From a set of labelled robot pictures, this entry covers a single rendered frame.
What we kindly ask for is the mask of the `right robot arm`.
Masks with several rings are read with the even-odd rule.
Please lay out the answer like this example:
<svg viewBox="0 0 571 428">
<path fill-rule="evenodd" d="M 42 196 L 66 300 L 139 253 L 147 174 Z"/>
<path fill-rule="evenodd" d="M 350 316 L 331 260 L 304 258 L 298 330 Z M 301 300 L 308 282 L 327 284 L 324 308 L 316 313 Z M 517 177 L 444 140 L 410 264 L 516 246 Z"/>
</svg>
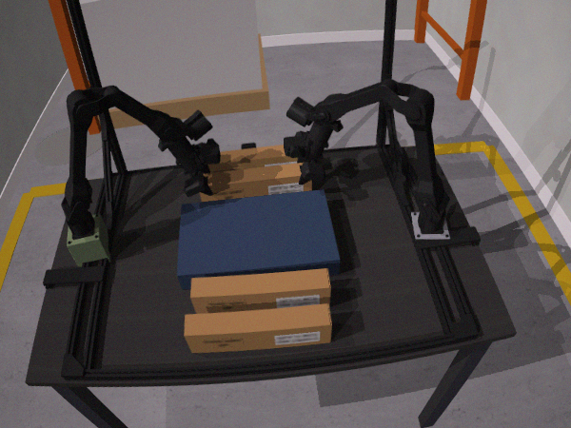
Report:
<svg viewBox="0 0 571 428">
<path fill-rule="evenodd" d="M 87 135 L 93 116 L 100 115 L 111 107 L 119 108 L 148 126 L 160 138 L 160 150 L 163 152 L 168 148 L 175 158 L 181 158 L 190 151 L 191 143 L 186 136 L 191 141 L 197 141 L 213 128 L 199 109 L 182 122 L 179 118 L 146 107 L 121 91 L 117 86 L 77 89 L 67 97 L 70 123 L 69 178 L 61 206 L 73 240 L 92 236 L 95 228 L 95 221 L 88 212 L 92 203 L 92 188 L 86 178 Z M 104 97 L 105 95 L 107 96 Z M 204 165 L 220 163 L 220 148 L 213 139 L 207 139 L 207 144 L 202 147 L 195 147 L 195 160 L 200 169 Z"/>
</svg>

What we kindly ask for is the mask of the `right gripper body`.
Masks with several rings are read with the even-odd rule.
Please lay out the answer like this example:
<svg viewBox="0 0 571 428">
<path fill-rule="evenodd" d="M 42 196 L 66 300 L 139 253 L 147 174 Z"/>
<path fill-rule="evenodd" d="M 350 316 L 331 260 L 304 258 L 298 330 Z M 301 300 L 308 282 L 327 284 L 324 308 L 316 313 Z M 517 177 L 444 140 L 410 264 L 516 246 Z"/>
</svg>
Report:
<svg viewBox="0 0 571 428">
<path fill-rule="evenodd" d="M 195 160 L 195 144 L 191 145 L 191 149 L 185 156 L 176 159 L 176 165 L 181 165 L 184 169 L 184 174 L 192 176 L 186 180 L 184 192 L 188 197 L 193 196 L 207 189 L 207 178 L 201 175 L 202 169 L 197 166 Z M 197 152 L 197 150 L 196 150 Z M 197 172 L 198 171 L 198 172 Z"/>
</svg>

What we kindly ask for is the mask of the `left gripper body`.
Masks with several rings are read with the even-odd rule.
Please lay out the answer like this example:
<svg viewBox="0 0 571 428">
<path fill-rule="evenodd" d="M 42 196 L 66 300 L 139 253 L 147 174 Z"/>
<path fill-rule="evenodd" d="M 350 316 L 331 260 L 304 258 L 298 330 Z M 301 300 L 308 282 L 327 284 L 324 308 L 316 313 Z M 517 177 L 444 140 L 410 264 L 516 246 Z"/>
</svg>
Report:
<svg viewBox="0 0 571 428">
<path fill-rule="evenodd" d="M 309 152 L 306 160 L 308 162 L 303 163 L 301 172 L 302 177 L 309 180 L 314 180 L 318 182 L 323 182 L 325 179 L 325 169 L 323 165 L 319 165 L 317 159 L 323 159 L 323 151 L 328 148 L 328 141 L 322 142 L 313 138 L 309 131 L 298 131 L 295 136 L 304 136 L 306 133 L 306 140 L 310 144 Z M 314 161 L 315 160 L 315 161 Z M 311 162 L 311 163 L 310 163 Z M 315 164 L 316 163 L 316 164 Z"/>
</svg>

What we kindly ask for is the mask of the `brown cardboard carton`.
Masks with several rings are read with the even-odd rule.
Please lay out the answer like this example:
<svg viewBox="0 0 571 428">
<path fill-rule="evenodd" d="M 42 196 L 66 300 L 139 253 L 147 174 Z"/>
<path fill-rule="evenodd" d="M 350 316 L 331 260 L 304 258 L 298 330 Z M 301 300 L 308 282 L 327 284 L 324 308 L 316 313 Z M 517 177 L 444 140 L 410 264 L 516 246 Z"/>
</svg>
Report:
<svg viewBox="0 0 571 428">
<path fill-rule="evenodd" d="M 297 164 L 298 158 L 285 155 L 284 145 L 263 146 L 220 152 L 218 165 L 208 165 L 210 173 L 254 167 Z"/>
<path fill-rule="evenodd" d="M 312 180 L 299 185 L 298 164 L 273 165 L 203 174 L 213 195 L 200 192 L 202 202 L 312 191 Z"/>
<path fill-rule="evenodd" d="M 329 305 L 185 315 L 192 353 L 284 348 L 330 343 Z"/>
<path fill-rule="evenodd" d="M 263 310 L 329 303 L 328 268 L 192 278 L 196 314 Z"/>
</svg>

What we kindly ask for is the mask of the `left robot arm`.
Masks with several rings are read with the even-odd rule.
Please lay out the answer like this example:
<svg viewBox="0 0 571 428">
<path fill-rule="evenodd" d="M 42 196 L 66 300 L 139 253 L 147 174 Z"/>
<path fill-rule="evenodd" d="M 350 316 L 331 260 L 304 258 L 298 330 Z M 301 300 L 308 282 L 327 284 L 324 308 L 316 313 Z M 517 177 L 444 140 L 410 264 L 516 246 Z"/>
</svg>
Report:
<svg viewBox="0 0 571 428">
<path fill-rule="evenodd" d="M 399 96 L 409 97 L 408 100 L 401 99 L 393 90 Z M 380 101 L 389 103 L 397 112 L 404 115 L 414 132 L 421 181 L 419 177 L 413 190 L 414 200 L 417 200 L 420 207 L 418 224 L 421 233 L 443 234 L 445 209 L 450 198 L 444 191 L 442 179 L 437 174 L 431 126 L 435 102 L 432 93 L 413 85 L 385 79 L 347 94 L 331 94 L 315 107 L 297 97 L 286 112 L 286 117 L 303 127 L 313 123 L 310 135 L 316 140 L 326 142 L 333 130 L 339 132 L 344 128 L 339 118 L 351 110 Z M 309 147 L 306 133 L 304 136 L 284 137 L 287 157 L 299 158 L 303 154 L 302 157 L 307 158 Z"/>
</svg>

